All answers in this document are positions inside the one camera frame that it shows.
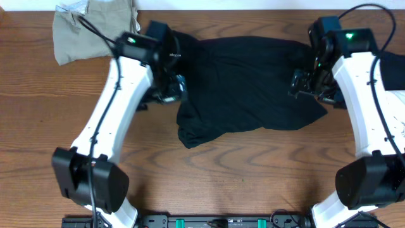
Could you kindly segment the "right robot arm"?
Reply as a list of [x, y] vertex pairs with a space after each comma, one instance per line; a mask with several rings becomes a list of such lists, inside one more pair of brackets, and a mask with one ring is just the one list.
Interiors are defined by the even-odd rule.
[[404, 201], [404, 110], [386, 91], [379, 50], [368, 28], [343, 29], [337, 16], [308, 30], [314, 67], [296, 70], [290, 95], [307, 94], [348, 111], [356, 159], [335, 176], [335, 191], [311, 209], [311, 227], [349, 227], [377, 208]]

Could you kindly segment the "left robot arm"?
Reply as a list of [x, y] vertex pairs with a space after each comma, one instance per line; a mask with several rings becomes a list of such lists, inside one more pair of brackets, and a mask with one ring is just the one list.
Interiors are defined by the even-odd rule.
[[63, 227], [135, 227], [139, 213], [127, 199], [128, 175], [119, 168], [122, 146], [136, 112], [148, 103], [184, 99], [187, 87], [175, 73], [180, 44], [165, 23], [152, 21], [144, 35], [124, 32], [106, 39], [113, 57], [104, 89], [83, 131], [51, 164], [63, 197], [92, 213], [67, 217]]

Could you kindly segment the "black polo shirt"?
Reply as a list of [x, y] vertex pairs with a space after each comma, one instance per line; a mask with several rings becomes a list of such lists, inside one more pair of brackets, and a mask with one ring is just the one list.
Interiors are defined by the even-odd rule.
[[178, 138], [186, 148], [261, 127], [298, 130], [327, 114], [315, 98], [289, 95], [295, 70], [313, 66], [309, 46], [255, 36], [176, 37], [177, 73], [188, 92], [177, 113]]

